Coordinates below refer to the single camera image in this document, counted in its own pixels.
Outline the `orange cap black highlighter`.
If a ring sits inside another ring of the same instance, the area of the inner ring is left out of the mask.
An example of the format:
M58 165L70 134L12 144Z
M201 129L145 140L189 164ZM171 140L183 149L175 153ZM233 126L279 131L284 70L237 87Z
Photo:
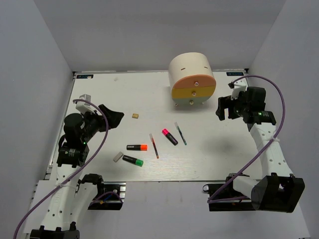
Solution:
M127 150L134 150L134 151L147 151L148 145L147 144L133 144L127 145Z

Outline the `cream round drawer cabinet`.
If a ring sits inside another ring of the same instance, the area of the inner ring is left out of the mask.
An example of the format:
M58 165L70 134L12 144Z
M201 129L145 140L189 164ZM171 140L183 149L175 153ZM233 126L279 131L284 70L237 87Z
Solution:
M168 77L176 106L203 104L216 89L208 59L202 53L188 52L174 57L168 67Z

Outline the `grey white eraser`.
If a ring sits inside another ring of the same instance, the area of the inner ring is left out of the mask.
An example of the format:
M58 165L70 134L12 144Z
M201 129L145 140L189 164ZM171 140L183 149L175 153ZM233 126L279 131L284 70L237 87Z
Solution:
M114 158L113 158L113 161L114 162L118 162L122 157L123 157L123 153L122 152L119 152Z

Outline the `green cap black highlighter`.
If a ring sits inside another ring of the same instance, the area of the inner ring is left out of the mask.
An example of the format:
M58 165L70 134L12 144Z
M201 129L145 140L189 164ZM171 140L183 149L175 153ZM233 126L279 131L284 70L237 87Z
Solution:
M127 155L123 155L122 159L139 167L142 167L144 164L142 160Z

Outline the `pink cap black highlighter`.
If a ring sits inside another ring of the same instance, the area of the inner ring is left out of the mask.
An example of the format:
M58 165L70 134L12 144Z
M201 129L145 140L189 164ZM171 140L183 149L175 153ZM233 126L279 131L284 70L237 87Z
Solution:
M162 133L174 146L178 145L178 141L166 128L162 130Z

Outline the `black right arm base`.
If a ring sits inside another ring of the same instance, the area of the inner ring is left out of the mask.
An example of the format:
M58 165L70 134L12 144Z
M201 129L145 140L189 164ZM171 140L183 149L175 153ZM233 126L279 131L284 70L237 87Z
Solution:
M217 191L222 184L205 184L202 187L203 193L208 194L208 197L212 196L215 191ZM234 191L232 186L227 186L226 189L223 189L213 200L227 199L227 198L239 198L244 195L240 192ZM209 204L210 212L240 212L240 211L254 211L251 200L248 198L221 201L213 204Z

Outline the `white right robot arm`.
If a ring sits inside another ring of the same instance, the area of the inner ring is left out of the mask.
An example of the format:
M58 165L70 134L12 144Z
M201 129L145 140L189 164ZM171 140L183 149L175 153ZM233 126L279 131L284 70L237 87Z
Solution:
M262 179L256 181L239 173L231 174L226 182L208 199L211 204L249 199L256 211L292 213L305 189L302 178L296 177L287 165L275 134L276 120L271 111L265 110L266 91L259 87L237 90L237 97L220 97L216 115L225 119L242 118L248 127L262 166Z

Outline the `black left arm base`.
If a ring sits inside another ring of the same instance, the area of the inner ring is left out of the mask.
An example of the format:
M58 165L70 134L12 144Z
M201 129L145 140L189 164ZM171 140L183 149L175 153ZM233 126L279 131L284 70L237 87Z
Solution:
M88 210L119 211L126 193L126 182L104 182Z

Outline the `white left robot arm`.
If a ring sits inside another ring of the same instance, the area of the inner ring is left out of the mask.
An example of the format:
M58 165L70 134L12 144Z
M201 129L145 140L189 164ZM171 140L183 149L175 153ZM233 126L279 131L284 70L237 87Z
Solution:
M98 174L81 176L91 161L88 142L98 132L116 128L124 113L104 105L95 106L87 100L75 101L77 113L64 119L64 135L58 143L55 188L46 198L49 207L39 228L30 233L31 239L78 239L77 229L93 202L105 194L103 177Z

